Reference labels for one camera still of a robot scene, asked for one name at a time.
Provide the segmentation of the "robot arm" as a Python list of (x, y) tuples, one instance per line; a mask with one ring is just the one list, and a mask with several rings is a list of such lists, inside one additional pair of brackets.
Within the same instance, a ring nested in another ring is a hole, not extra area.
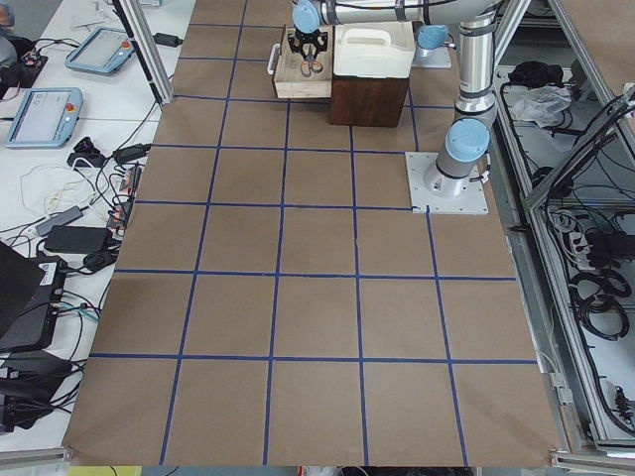
[(454, 47), (449, 39), (447, 25), (422, 25), (415, 33), (415, 42), (419, 49), (425, 51), (436, 50), (441, 47)]
[(426, 188), (443, 198), (460, 195), (486, 153), (495, 117), (492, 91), (496, 30), (495, 1), (296, 1), (294, 26), (312, 34), (321, 26), (420, 21), (458, 25), (460, 85), (455, 120), (444, 147), (423, 175)]

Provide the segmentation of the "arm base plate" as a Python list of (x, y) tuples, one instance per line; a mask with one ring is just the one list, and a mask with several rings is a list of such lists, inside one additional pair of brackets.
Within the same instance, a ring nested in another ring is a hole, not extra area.
[(487, 215), (488, 205), (477, 165), (467, 178), (447, 178), (437, 169), (437, 156), (437, 153), (405, 153), (412, 211)]

